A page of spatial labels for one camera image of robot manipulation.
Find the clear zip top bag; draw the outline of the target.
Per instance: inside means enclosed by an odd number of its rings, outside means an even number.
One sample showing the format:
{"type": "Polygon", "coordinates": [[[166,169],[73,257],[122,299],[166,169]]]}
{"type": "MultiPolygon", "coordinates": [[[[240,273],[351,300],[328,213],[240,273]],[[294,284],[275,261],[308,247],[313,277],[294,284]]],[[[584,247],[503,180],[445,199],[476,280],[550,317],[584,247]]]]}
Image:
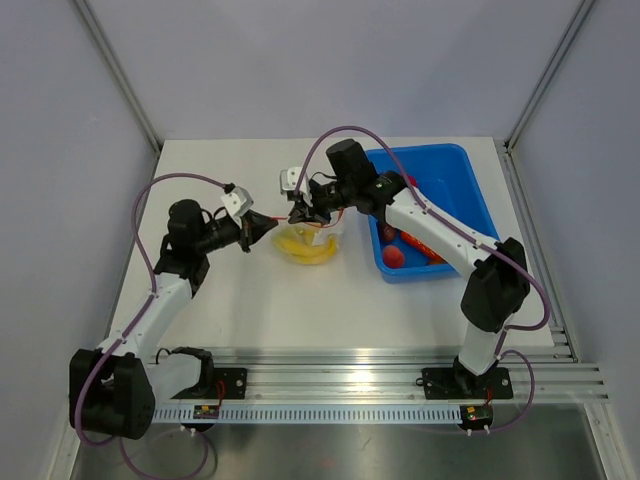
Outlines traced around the clear zip top bag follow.
{"type": "Polygon", "coordinates": [[[271,232],[271,243],[291,263],[303,266],[326,264],[339,251],[344,213],[344,210],[331,213],[326,225],[313,222],[289,224],[285,217],[274,217],[278,226],[271,232]]]}

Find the yellow banana bunch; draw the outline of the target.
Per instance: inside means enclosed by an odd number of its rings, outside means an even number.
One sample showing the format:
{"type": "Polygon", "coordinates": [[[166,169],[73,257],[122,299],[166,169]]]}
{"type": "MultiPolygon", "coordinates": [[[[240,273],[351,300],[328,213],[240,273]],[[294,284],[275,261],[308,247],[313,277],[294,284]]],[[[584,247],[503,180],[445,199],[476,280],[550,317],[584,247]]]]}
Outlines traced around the yellow banana bunch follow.
{"type": "Polygon", "coordinates": [[[338,250],[335,234],[306,227],[284,227],[272,236],[272,243],[288,260],[308,266],[328,262],[338,250]]]}

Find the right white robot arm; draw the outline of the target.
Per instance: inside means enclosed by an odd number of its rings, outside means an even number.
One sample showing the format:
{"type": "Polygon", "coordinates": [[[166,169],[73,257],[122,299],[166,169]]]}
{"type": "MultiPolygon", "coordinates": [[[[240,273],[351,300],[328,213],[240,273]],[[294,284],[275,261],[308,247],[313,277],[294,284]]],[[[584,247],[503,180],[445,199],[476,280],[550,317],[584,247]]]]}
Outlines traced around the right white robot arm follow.
{"type": "Polygon", "coordinates": [[[460,397],[479,397],[497,366],[507,322],[530,292],[523,246],[479,233],[438,207],[402,165],[379,172],[354,139],[332,145],[326,155],[333,176],[325,184],[305,167],[281,172],[280,191],[292,204],[289,223],[325,225],[332,213],[354,208],[414,237],[453,267],[466,282],[460,308],[469,325],[448,376],[460,397]]]}

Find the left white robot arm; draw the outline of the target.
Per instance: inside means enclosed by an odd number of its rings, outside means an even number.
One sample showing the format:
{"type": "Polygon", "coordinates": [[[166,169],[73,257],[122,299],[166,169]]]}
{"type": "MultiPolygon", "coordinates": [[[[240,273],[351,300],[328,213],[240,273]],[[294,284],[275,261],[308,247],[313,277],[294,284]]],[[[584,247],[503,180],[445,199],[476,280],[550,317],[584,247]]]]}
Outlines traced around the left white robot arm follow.
{"type": "Polygon", "coordinates": [[[89,432],[106,437],[141,438],[158,404],[176,396],[223,400],[225,376],[211,352],[177,347],[151,368],[155,351],[175,317],[204,283],[210,253],[229,245],[249,252],[277,221],[232,201],[224,216],[201,208],[192,199],[174,203],[167,232],[152,270],[151,291],[127,326],[93,350],[80,349],[69,364],[69,421],[79,438],[89,432]]]}

